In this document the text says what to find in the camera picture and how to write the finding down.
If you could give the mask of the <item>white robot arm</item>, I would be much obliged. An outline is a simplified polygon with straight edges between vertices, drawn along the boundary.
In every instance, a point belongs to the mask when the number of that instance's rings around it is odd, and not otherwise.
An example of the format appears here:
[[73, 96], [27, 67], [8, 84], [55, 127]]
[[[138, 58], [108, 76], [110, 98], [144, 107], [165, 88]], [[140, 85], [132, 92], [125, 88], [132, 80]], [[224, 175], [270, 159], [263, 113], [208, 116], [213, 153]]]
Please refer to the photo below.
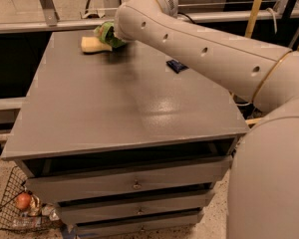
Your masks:
[[299, 52], [180, 21], [177, 0], [129, 0], [115, 34], [179, 60], [265, 116], [229, 175], [227, 239], [299, 239]]

